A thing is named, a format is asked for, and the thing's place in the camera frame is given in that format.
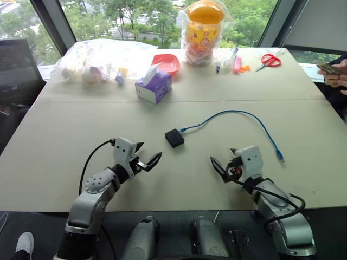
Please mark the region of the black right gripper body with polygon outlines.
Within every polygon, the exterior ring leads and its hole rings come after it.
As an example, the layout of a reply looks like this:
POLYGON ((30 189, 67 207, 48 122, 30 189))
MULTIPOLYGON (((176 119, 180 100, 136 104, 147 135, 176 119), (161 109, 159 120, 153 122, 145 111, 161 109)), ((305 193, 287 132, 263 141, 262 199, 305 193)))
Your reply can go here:
POLYGON ((226 168, 226 174, 228 178, 232 179, 240 179, 242 176, 242 159, 241 157, 236 157, 232 159, 226 168))

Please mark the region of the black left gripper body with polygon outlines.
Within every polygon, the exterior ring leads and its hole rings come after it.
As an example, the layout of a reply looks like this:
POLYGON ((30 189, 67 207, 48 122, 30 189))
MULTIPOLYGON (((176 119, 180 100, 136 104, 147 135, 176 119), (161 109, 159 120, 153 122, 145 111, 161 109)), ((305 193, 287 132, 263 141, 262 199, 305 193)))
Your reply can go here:
POLYGON ((142 170, 145 170, 147 167, 147 164, 141 162, 139 160, 139 156, 135 155, 130 159, 130 167, 132 169, 132 172, 134 174, 140 173, 142 170))

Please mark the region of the person's right hand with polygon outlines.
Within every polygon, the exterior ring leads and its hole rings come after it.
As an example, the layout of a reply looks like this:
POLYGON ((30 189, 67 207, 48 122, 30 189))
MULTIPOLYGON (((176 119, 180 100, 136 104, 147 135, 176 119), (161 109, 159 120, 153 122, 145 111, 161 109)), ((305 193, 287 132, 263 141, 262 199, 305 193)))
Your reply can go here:
POLYGON ((336 60, 330 61, 329 64, 338 68, 343 75, 346 75, 346 56, 341 56, 336 60))

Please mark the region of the person's left hand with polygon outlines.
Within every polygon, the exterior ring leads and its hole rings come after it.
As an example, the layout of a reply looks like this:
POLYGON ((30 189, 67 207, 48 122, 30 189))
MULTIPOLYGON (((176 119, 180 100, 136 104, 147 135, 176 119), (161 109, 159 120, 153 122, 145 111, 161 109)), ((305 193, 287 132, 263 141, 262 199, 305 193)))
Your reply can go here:
POLYGON ((346 87, 346 75, 338 74, 328 74, 325 70, 318 70, 318 74, 322 75, 325 81, 325 84, 333 88, 337 87, 346 87))

